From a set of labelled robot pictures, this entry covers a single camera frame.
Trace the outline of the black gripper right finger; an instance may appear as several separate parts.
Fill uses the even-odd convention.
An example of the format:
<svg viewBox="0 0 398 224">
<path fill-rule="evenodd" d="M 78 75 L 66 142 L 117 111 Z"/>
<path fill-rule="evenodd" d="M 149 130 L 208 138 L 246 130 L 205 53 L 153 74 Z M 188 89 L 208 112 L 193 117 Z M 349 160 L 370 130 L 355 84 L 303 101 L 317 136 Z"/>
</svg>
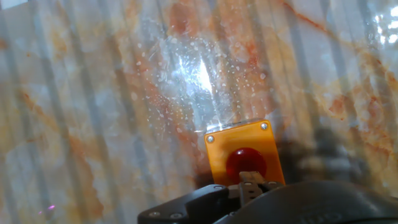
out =
<svg viewBox="0 0 398 224">
<path fill-rule="evenodd" d="M 254 179 L 255 186 L 254 190 L 251 190 L 251 199 L 255 199 L 264 193 L 284 186 L 283 183 L 280 182 L 266 181 L 258 172 L 251 172 L 251 175 Z"/>
</svg>

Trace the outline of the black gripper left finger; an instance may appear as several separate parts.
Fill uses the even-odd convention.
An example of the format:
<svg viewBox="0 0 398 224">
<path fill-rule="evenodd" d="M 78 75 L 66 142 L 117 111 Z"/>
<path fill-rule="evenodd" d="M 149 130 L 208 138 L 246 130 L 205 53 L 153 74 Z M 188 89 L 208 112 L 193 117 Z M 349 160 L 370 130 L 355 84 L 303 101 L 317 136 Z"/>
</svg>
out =
<svg viewBox="0 0 398 224">
<path fill-rule="evenodd" d="M 252 186 L 252 172 L 240 172 L 229 187 L 210 184 L 141 212 L 138 224 L 225 222 L 245 206 L 244 188 Z"/>
</svg>

